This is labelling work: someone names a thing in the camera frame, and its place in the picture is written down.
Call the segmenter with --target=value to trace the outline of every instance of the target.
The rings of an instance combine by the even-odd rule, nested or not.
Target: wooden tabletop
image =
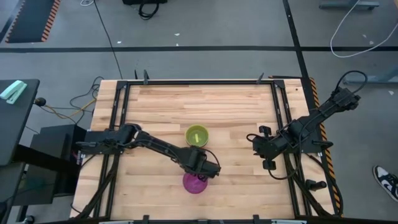
[[[103,80],[98,92],[91,129],[109,126],[116,80]],[[292,117],[308,115],[300,80],[285,80]],[[278,92],[280,105],[282,97]],[[119,104],[116,124],[119,123]],[[286,122],[282,108],[282,117]],[[260,125],[277,130],[269,85],[149,85],[132,86],[126,123],[137,123],[151,135],[176,146],[187,146],[184,132],[192,124],[204,125],[210,134],[205,148],[221,164],[220,176],[209,179],[204,192],[193,195],[182,186],[183,170],[168,157],[150,149],[126,151],[120,159],[113,202],[112,220],[252,219],[293,218],[287,180],[275,180],[262,168],[262,159],[253,155],[248,133]],[[98,188],[103,156],[96,156],[80,172],[73,206],[82,210]],[[275,175],[285,176],[282,156],[275,159]],[[325,181],[321,167],[302,156],[306,179]],[[304,214],[300,190],[297,198]],[[104,193],[101,214],[107,199]],[[327,189],[313,192],[324,209],[333,213]]]

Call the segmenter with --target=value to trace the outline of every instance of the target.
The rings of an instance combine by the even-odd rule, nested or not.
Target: shoe
[[[373,167],[373,175],[376,181],[390,195],[390,197],[398,202],[398,178],[379,166]]]

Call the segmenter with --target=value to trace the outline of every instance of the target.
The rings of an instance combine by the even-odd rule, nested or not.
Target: black floor mat
[[[59,7],[60,0],[24,0],[6,43],[45,42]]]

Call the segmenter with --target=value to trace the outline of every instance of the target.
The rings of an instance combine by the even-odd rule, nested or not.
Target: gray floor
[[[0,2],[0,27],[16,5],[16,0]],[[108,47],[109,43],[94,6],[81,7],[80,0],[62,1],[46,43],[6,44],[0,47]],[[302,46],[328,46],[346,11],[319,10],[317,0],[290,0],[292,15]],[[271,45],[292,46],[292,38],[280,0],[170,0],[159,14],[142,21],[137,12],[121,1],[98,0],[98,7],[111,41],[118,47],[189,45]],[[338,46],[370,46],[391,31],[398,18],[393,0],[381,1],[373,12],[353,12],[336,36]],[[398,45],[396,32],[386,45]],[[147,69],[151,78],[256,78],[268,75],[300,76],[294,52],[118,52],[125,78]],[[378,75],[397,66],[398,52],[371,52],[340,59],[330,52],[305,52],[308,74],[325,100],[339,77],[352,69]],[[118,79],[112,53],[29,53],[0,54],[2,79],[38,78],[38,96],[51,106],[68,106],[73,96],[86,93],[95,77]],[[333,162],[345,201],[345,216],[397,220],[398,203],[374,181],[371,168],[379,164],[398,174],[394,165],[395,124],[398,122],[398,87],[367,86],[358,109],[337,114],[326,122],[328,137],[335,143]],[[77,101],[84,105],[90,96]],[[90,115],[80,126],[90,127]],[[27,125],[40,127],[71,123],[34,107]],[[29,145],[33,132],[26,129],[21,144]],[[64,220],[71,197],[56,198],[53,207],[29,207],[37,222]],[[14,223],[14,214],[9,223]]]

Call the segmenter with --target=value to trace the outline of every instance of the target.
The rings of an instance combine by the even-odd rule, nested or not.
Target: lime green bowl
[[[203,147],[209,141],[209,132],[202,125],[194,124],[185,132],[185,140],[190,146]]]

